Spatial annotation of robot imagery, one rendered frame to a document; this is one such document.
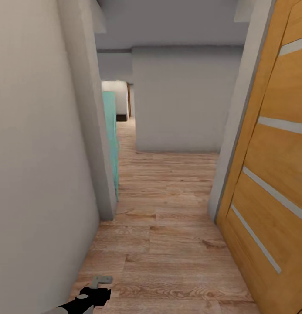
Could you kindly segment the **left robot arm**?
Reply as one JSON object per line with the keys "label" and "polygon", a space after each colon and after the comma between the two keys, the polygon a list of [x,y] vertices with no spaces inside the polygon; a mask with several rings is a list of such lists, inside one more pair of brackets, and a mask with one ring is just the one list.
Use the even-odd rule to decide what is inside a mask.
{"label": "left robot arm", "polygon": [[93,314],[94,307],[104,306],[110,300],[111,289],[99,288],[98,284],[112,282],[112,276],[94,275],[90,287],[84,287],[75,300],[42,314]]}

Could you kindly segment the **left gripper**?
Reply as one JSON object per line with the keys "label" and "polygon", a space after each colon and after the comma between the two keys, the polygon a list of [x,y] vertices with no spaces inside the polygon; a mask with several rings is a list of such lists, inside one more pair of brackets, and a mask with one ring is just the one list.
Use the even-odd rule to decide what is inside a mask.
{"label": "left gripper", "polygon": [[110,300],[111,289],[98,288],[92,289],[90,287],[84,287],[80,294],[82,293],[92,293],[95,296],[95,306],[104,306],[107,300]]}

